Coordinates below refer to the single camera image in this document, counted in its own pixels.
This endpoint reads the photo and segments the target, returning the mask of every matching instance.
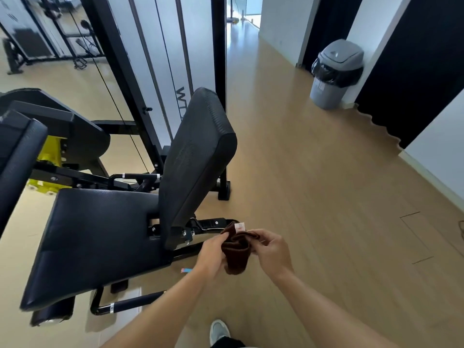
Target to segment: person's right hand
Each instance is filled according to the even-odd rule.
[[[264,229],[249,232],[259,234],[259,240],[248,238],[248,241],[258,255],[263,271],[273,282],[293,273],[289,246],[282,236]]]

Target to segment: black trash bag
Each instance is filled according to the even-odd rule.
[[[316,58],[316,61],[311,66],[311,73],[315,78],[326,84],[336,85],[337,87],[349,87],[359,81],[361,74],[363,74],[363,68],[339,71],[326,64],[322,64],[319,58]]]

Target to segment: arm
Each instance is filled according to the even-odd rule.
[[[143,310],[102,348],[174,347],[206,284],[223,264],[228,233],[203,243],[197,263],[182,280]]]
[[[252,230],[260,240],[249,239],[264,272],[281,290],[319,348],[398,348],[367,325],[351,316],[293,272],[285,240],[267,230]]]

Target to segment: trash bin label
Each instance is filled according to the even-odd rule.
[[[325,88],[325,83],[323,81],[320,81],[319,79],[315,78],[314,81],[316,82],[317,87],[320,90],[324,90]]]

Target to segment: shoe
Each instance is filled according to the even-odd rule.
[[[231,333],[222,320],[214,320],[209,330],[209,344],[212,347],[222,337],[230,337]]]

